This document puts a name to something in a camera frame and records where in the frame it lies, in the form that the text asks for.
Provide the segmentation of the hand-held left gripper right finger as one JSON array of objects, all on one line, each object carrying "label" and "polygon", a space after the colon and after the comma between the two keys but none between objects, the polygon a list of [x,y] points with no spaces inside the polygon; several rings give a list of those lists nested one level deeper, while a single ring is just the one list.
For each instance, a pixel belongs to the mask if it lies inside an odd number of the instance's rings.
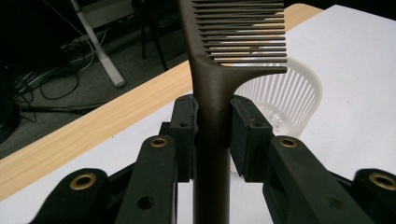
[{"label": "hand-held left gripper right finger", "polygon": [[273,135],[248,99],[231,101],[231,155],[237,173],[262,183],[275,224],[374,224],[339,181],[300,140]]}]

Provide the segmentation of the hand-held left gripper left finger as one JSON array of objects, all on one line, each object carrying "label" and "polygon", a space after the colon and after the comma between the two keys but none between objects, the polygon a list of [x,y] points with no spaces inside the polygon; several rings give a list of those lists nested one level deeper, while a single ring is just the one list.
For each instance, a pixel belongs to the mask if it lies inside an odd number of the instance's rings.
[{"label": "hand-held left gripper left finger", "polygon": [[143,142],[114,224],[177,224],[177,184],[192,178],[197,108],[192,95],[177,98],[171,120]]}]

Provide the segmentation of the white plastic basket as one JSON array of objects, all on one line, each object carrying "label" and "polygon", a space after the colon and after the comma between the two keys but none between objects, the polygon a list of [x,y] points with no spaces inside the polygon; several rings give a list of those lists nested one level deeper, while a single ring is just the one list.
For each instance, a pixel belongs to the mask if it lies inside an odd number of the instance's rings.
[{"label": "white plastic basket", "polygon": [[304,63],[288,58],[287,72],[254,78],[236,91],[250,99],[273,126],[274,135],[299,138],[322,98],[317,74]]}]

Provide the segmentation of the black comb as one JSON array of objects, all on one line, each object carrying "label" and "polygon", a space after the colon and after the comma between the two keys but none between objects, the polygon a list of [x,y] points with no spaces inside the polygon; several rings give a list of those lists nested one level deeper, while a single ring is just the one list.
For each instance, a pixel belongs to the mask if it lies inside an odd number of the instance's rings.
[{"label": "black comb", "polygon": [[198,104],[193,224],[229,224],[234,92],[287,71],[284,0],[177,0]]}]

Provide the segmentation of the white table mat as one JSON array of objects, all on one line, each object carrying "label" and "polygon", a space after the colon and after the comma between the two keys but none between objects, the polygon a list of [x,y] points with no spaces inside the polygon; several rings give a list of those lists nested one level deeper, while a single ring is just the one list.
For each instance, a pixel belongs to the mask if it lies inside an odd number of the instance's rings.
[{"label": "white table mat", "polygon": [[[396,21],[306,4],[285,17],[289,55],[318,74],[323,91],[303,142],[339,175],[373,167],[396,174]],[[134,161],[190,89],[182,63],[0,160],[0,224],[28,224],[77,169],[114,173]]]}]

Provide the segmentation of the white desk leg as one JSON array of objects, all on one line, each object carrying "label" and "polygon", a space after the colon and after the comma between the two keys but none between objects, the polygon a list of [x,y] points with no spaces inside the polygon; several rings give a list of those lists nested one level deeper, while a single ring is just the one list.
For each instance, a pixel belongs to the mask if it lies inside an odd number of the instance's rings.
[{"label": "white desk leg", "polygon": [[111,79],[112,83],[116,88],[124,87],[126,81],[124,80],[119,70],[114,65],[114,63],[111,61],[111,59],[108,57],[106,52],[103,50],[96,34],[94,33],[92,27],[89,25],[85,17],[82,7],[78,4],[77,0],[69,0],[69,1],[71,2],[73,9],[75,10],[78,19],[80,20],[83,28],[85,29],[89,39],[93,43],[93,46],[95,48],[95,54],[99,59],[101,65],[105,69],[108,77]]}]

